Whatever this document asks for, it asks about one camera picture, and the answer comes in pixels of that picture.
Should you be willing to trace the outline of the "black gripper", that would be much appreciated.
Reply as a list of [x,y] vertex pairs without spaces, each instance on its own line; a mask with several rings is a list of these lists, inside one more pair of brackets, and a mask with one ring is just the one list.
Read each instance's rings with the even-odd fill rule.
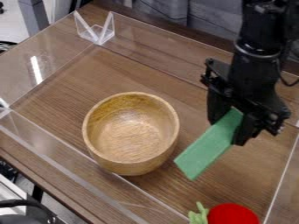
[[232,143],[243,146],[261,131],[276,135],[291,116],[289,108],[276,93],[281,79],[285,49],[236,45],[229,63],[208,58],[201,84],[208,88],[208,121],[236,109],[241,115]]

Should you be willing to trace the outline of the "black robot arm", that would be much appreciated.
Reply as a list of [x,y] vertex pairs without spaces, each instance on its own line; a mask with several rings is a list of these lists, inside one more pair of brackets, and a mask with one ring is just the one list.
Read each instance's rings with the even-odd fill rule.
[[276,135],[291,110],[276,93],[292,43],[299,39],[299,0],[243,0],[241,26],[229,63],[205,59],[200,82],[208,88],[208,120],[216,123],[231,109],[243,114],[232,143],[244,145],[261,131]]

